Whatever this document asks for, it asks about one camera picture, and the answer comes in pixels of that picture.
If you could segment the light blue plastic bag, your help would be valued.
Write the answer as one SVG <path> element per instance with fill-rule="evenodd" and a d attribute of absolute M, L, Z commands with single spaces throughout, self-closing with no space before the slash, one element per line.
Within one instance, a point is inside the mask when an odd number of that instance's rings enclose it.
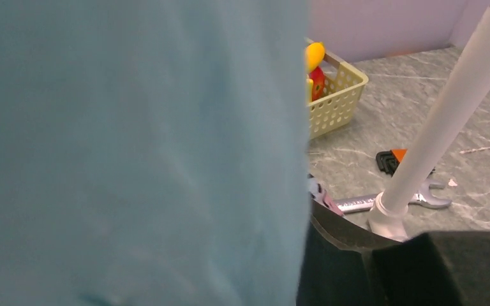
<path fill-rule="evenodd" d="M 295 305 L 307 1 L 0 1 L 0 305 Z"/>

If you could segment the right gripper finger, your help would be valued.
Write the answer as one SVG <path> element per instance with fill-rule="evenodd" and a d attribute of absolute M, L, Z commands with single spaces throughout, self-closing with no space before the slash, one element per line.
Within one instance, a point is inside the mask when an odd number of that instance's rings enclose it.
<path fill-rule="evenodd" d="M 490 305 L 490 231 L 397 242 L 311 208 L 297 305 Z"/>

